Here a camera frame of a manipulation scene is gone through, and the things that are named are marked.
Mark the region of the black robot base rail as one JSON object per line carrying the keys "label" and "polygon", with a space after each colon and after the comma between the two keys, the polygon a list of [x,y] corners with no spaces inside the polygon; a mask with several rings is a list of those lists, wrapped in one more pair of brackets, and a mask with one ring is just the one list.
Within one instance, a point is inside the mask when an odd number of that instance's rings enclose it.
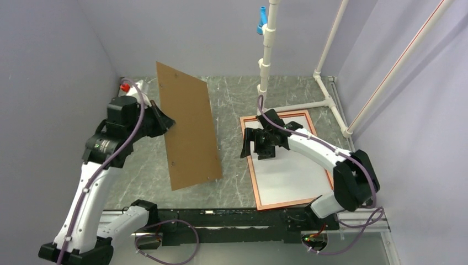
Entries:
{"label": "black robot base rail", "polygon": [[162,246],[179,246],[196,239],[200,243],[301,243],[305,234],[337,230],[335,214],[319,220],[308,216],[303,207],[287,207],[159,209],[158,219],[138,231],[161,236]]}

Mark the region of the brown cardboard backing board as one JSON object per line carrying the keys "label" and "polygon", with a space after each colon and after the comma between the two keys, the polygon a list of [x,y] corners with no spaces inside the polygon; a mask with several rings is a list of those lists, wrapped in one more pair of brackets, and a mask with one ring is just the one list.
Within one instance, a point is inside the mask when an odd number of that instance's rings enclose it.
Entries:
{"label": "brown cardboard backing board", "polygon": [[175,124],[164,135],[171,189],[222,178],[206,82],[156,62],[161,110]]}

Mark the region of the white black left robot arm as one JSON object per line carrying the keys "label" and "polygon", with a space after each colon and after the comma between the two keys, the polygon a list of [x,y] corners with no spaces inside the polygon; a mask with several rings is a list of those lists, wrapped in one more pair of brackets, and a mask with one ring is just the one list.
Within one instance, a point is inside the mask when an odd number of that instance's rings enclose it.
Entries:
{"label": "white black left robot arm", "polygon": [[153,231],[160,221],[158,207],[141,199],[106,227],[99,223],[134,143],[161,136],[174,123],[154,101],[143,106],[134,96],[113,98],[107,118],[85,144],[79,185],[68,216],[55,239],[40,247],[39,258],[57,264],[109,264],[126,237],[140,228]]}

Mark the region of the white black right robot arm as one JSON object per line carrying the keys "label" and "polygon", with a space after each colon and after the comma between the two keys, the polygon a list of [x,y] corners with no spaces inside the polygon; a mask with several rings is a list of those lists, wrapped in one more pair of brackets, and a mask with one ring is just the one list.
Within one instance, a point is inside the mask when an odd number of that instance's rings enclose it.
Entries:
{"label": "white black right robot arm", "polygon": [[307,227],[317,229],[332,214],[355,211],[368,200],[376,200],[380,184],[366,152],[331,145],[295,121],[284,123],[273,109],[256,119],[261,128],[244,129],[241,158],[256,153],[259,160],[273,159],[276,148],[282,147],[308,158],[333,178],[332,191],[314,197],[306,207]]}

